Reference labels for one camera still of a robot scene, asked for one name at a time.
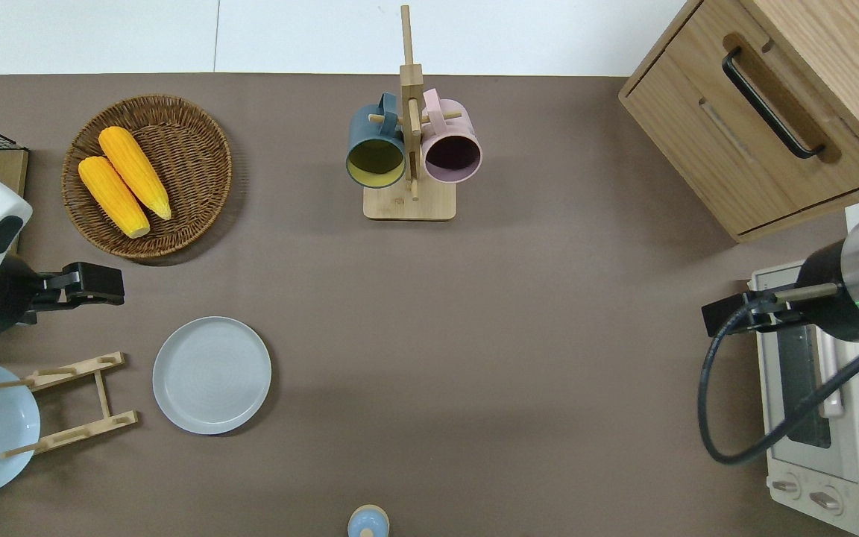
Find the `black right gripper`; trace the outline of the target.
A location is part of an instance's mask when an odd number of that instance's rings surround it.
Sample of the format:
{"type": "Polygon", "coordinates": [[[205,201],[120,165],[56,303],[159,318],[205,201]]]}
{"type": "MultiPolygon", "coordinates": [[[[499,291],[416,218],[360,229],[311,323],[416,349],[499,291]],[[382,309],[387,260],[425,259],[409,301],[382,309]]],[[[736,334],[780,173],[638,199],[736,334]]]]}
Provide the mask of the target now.
{"type": "Polygon", "coordinates": [[[702,306],[703,326],[709,339],[730,333],[770,333],[802,325],[815,325],[829,336],[859,342],[859,306],[845,276],[842,253],[845,242],[818,249],[800,266],[793,282],[746,290],[702,306]],[[730,316],[752,304],[742,317],[730,316]]]}

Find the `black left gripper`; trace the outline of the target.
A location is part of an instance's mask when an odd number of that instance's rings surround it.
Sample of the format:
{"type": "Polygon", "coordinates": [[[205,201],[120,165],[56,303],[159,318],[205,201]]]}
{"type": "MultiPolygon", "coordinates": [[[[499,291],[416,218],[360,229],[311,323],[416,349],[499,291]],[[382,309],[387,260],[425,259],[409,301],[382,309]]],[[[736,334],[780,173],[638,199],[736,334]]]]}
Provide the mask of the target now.
{"type": "MultiPolygon", "coordinates": [[[[72,310],[86,302],[86,273],[94,293],[124,293],[122,271],[112,266],[76,262],[59,272],[34,271],[22,258],[8,254],[0,265],[0,333],[17,324],[34,325],[37,314],[72,310]]],[[[91,304],[120,306],[123,295],[90,295],[91,304]]]]}

